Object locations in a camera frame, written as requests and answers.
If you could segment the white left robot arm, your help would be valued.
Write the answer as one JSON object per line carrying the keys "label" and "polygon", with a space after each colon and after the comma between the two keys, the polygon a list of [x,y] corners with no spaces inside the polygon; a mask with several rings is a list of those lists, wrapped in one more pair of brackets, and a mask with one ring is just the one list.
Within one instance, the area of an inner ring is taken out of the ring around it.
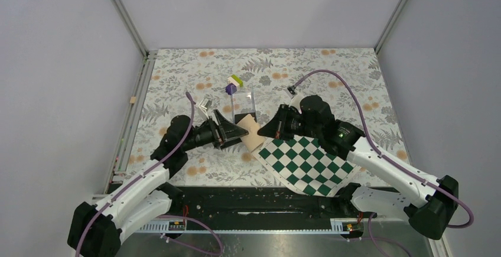
{"label": "white left robot arm", "polygon": [[78,256],[115,256],[140,227],[166,213],[183,210],[183,193],[168,181],[188,161],[191,149],[211,144],[223,149],[248,131],[228,121],[218,110],[199,126],[193,117],[172,118],[150,160],[120,187],[94,204],[83,202],[73,213],[67,244]]}

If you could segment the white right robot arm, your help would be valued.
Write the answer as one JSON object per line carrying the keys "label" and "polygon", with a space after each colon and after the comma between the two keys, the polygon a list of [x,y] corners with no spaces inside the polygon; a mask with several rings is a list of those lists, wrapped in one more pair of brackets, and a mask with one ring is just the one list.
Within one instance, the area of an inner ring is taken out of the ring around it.
{"label": "white right robot arm", "polygon": [[390,213],[407,221],[423,236],[438,240],[459,206],[459,184],[445,175],[438,178],[425,173],[386,151],[380,150],[366,130],[336,119],[330,105],[318,95],[295,98],[281,104],[275,116],[257,133],[260,136],[289,141],[295,136],[316,139],[328,154],[369,170],[400,193],[393,203],[383,194],[369,197],[362,187],[339,200],[342,214],[358,212]]}

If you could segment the clear plastic card box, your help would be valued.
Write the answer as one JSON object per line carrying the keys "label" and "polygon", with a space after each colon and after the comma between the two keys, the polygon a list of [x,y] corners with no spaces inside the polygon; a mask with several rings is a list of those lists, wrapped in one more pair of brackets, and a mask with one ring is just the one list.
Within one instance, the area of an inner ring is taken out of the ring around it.
{"label": "clear plastic card box", "polygon": [[257,121],[255,95],[252,85],[239,88],[230,95],[230,98],[234,123],[240,122],[247,115],[251,115]]}

